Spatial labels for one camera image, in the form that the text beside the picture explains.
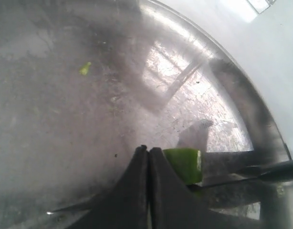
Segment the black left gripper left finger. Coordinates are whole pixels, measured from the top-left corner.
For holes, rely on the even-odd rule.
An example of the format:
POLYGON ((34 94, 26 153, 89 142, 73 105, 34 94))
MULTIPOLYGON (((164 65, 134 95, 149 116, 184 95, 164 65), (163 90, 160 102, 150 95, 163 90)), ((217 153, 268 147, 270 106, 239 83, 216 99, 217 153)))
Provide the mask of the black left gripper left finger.
POLYGON ((146 229, 148 196, 148 151, 145 145, 135 153, 116 186, 71 229, 146 229))

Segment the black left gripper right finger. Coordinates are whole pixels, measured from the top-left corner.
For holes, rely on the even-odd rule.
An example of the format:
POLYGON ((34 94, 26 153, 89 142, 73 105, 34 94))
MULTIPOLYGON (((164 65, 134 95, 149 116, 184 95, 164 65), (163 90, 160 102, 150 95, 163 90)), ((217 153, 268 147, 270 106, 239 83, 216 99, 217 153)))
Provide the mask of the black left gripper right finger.
POLYGON ((209 210, 177 177, 161 148, 149 151, 154 229, 254 229, 256 221, 209 210))

